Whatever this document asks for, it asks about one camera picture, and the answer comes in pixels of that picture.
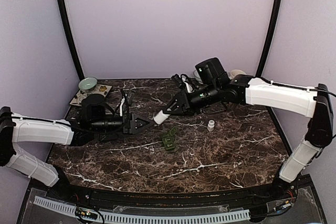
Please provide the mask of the pale green bowl left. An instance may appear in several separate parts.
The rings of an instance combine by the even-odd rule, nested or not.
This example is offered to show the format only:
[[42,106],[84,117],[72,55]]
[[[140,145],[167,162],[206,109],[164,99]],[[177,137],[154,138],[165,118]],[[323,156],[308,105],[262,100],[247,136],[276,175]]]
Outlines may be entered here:
[[94,77],[87,77],[81,80],[78,84],[78,88],[80,91],[85,93],[91,92],[95,89],[98,84],[98,80]]

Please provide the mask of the black frame post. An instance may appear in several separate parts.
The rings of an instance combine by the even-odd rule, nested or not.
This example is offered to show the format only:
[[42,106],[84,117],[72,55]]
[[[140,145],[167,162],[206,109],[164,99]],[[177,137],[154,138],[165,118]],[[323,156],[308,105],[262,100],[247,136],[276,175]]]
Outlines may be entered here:
[[77,76],[79,78],[79,80],[82,80],[85,78],[81,63],[80,63],[80,59],[77,53],[77,49],[76,49],[76,45],[75,45],[75,41],[72,35],[72,31],[71,31],[71,27],[70,27],[70,21],[69,21],[69,17],[68,17],[68,13],[67,13],[67,8],[66,8],[66,2],[65,0],[57,0],[57,4],[58,4],[58,9],[59,9],[59,13],[60,13],[60,18],[61,18],[61,22],[62,22],[62,26],[64,29],[64,33],[65,33],[65,37],[66,37],[66,41],[68,44],[68,48],[70,51],[70,55],[72,58],[72,62],[73,65],[75,67]]
[[258,67],[255,73],[255,77],[261,77],[263,75],[263,71],[266,66],[266,62],[268,59],[268,55],[270,52],[272,40],[273,40],[275,29],[276,29],[278,15],[280,11],[280,5],[281,5],[281,0],[274,0],[273,5],[272,5],[270,20],[269,20],[269,25],[268,25],[268,29],[267,29],[267,33],[265,37],[265,42],[264,42],[264,46],[261,52]]

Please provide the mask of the cream ceramic mug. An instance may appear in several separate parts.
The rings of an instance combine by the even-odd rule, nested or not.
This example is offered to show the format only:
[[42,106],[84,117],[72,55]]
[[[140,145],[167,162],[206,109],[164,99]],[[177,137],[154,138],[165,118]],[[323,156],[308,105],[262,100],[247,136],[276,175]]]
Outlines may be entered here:
[[234,69],[234,70],[231,70],[230,71],[230,77],[233,79],[233,78],[235,78],[236,76],[238,76],[238,75],[245,75],[246,74],[246,72],[244,72],[244,71],[242,71],[242,70],[239,70],[239,69]]

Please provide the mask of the white pill bottle front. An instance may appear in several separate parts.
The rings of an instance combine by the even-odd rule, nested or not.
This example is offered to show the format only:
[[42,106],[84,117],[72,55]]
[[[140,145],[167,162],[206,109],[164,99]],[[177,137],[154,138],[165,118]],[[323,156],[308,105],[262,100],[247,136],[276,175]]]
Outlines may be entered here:
[[161,110],[159,113],[157,113],[157,114],[154,116],[153,120],[154,120],[154,122],[155,122],[156,124],[161,125],[166,119],[169,118],[169,116],[170,116],[169,114],[165,114],[165,113]]

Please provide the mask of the green weekly pill organizer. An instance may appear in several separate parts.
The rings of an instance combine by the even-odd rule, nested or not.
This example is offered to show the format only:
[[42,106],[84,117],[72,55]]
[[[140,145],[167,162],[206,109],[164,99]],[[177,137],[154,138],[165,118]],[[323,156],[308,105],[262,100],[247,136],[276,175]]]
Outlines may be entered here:
[[177,133],[177,128],[173,127],[162,135],[161,139],[162,139],[162,143],[166,151],[175,150],[176,133]]

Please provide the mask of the left black frame post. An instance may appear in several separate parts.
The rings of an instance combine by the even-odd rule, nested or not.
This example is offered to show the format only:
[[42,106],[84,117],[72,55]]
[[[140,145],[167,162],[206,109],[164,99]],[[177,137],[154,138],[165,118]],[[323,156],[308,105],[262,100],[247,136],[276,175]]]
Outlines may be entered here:
[[59,9],[59,13],[60,13],[60,18],[61,18],[61,22],[62,22],[62,26],[64,29],[64,33],[65,33],[65,37],[66,37],[66,41],[68,44],[68,48],[70,51],[70,55],[72,58],[72,62],[73,65],[75,67],[77,76],[79,78],[79,80],[82,80],[85,78],[81,63],[80,63],[80,59],[77,53],[77,49],[76,49],[76,45],[75,45],[75,41],[72,35],[72,31],[71,31],[71,27],[70,27],[70,21],[69,21],[69,17],[68,17],[68,13],[67,13],[67,8],[66,8],[66,2],[65,0],[57,0],[57,4],[58,4],[58,9]]

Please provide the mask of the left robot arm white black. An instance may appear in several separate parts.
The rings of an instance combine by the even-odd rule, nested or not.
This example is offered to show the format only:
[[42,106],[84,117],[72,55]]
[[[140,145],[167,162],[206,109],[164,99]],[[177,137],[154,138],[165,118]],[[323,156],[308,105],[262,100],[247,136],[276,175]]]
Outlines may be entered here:
[[92,94],[81,102],[80,118],[73,121],[29,118],[1,108],[1,166],[12,168],[53,188],[63,201],[74,197],[74,189],[61,168],[50,165],[22,149],[20,142],[84,146],[96,135],[136,135],[153,125],[152,120],[130,112],[129,99],[122,95],[119,112]]

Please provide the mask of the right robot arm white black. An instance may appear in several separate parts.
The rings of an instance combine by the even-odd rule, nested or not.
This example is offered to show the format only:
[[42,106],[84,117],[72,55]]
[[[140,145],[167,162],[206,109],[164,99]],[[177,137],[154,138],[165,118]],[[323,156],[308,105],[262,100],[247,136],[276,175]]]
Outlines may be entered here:
[[182,79],[173,76],[181,90],[154,117],[156,124],[171,115],[194,115],[216,102],[268,106],[309,118],[305,136],[282,165],[277,181],[268,187],[269,197],[280,199],[288,191],[287,183],[293,182],[334,138],[331,92],[324,84],[316,88],[292,86],[245,74],[230,79],[218,58],[207,59],[195,69],[206,86],[189,93]]

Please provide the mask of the patterned coaster under bowl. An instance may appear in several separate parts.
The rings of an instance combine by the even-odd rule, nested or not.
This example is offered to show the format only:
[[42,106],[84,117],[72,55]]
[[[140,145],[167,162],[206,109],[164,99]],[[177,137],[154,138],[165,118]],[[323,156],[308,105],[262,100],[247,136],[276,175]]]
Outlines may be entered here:
[[107,94],[110,92],[113,86],[106,85],[106,84],[97,84],[96,87],[89,92],[84,92],[82,90],[79,90],[74,97],[69,102],[69,105],[73,106],[81,106],[82,100],[86,99],[88,96],[92,94],[100,94],[104,97],[107,96]]

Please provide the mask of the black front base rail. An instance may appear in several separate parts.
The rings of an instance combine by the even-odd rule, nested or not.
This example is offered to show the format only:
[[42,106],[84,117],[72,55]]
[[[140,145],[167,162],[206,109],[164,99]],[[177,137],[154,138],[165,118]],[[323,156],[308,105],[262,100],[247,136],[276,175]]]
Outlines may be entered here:
[[274,197],[268,191],[269,189],[270,186],[266,185],[205,193],[131,193],[71,185],[68,196],[61,196],[60,199],[97,207],[110,207],[113,204],[122,203],[132,206],[163,208],[213,205],[215,203],[244,206],[264,204],[274,200]]

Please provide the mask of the pale green bowl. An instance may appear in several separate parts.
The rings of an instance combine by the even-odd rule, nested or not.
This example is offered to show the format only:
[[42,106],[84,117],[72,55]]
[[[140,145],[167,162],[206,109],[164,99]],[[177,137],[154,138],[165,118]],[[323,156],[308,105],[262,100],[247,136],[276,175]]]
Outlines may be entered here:
[[85,93],[91,92],[95,89],[98,84],[98,80],[94,77],[87,77],[81,80],[78,84],[78,88],[80,91]]
[[198,82],[202,82],[202,80],[201,80],[201,78],[200,78],[200,76],[199,76],[197,70],[194,71],[194,77],[195,77],[195,79],[196,79]]

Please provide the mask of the right black frame post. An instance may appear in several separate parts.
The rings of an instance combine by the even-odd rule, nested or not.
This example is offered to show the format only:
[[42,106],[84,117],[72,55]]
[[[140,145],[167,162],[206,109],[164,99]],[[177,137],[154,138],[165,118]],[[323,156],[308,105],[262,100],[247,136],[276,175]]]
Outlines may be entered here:
[[267,33],[265,37],[265,42],[264,42],[264,46],[261,52],[258,67],[255,73],[255,77],[261,77],[263,75],[263,71],[266,66],[266,62],[268,59],[268,55],[270,52],[272,40],[273,40],[275,29],[276,29],[278,15],[280,11],[280,5],[281,5],[281,0],[274,0],[273,5],[272,5],[270,20],[269,20],[269,25],[268,25],[268,29],[267,29]]

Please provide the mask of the pale green bowl right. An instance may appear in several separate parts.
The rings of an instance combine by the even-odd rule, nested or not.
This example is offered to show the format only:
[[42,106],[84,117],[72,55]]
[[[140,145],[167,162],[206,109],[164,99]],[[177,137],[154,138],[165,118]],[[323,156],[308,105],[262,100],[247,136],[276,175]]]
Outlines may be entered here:
[[202,82],[202,80],[201,80],[201,78],[200,78],[200,76],[199,76],[197,70],[194,71],[194,77],[195,77],[195,79],[196,79],[198,82]]

